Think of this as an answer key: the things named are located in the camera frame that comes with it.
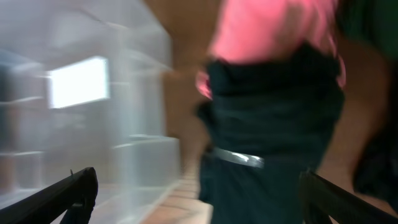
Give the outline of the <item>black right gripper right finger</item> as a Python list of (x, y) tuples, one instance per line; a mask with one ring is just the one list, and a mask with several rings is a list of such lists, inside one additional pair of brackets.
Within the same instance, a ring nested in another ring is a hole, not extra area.
[(313, 172), (302, 172), (298, 196), (306, 224), (397, 224), (397, 218)]

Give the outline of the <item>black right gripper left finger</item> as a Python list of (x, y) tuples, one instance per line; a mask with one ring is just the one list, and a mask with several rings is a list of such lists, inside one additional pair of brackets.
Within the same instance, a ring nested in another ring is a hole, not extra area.
[(87, 167), (1, 210), (1, 224), (88, 224), (98, 195), (96, 171)]

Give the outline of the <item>dark navy garment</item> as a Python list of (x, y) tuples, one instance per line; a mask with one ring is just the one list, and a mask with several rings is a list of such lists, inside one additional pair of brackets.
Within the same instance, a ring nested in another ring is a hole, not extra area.
[(343, 107), (339, 62), (303, 44), (282, 62), (215, 60), (207, 72), (199, 199), (211, 222), (302, 223), (299, 175), (321, 163)]

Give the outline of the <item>pink t-shirt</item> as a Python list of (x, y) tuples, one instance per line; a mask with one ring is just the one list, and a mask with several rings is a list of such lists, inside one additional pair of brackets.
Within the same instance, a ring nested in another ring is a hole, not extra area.
[(198, 91), (207, 98), (341, 101), (337, 7), (336, 0), (223, 1)]

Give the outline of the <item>dark green garment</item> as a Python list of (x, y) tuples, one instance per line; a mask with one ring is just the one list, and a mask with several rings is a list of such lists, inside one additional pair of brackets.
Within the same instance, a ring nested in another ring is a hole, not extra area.
[(336, 23), (345, 37), (397, 59), (397, 0), (343, 1)]

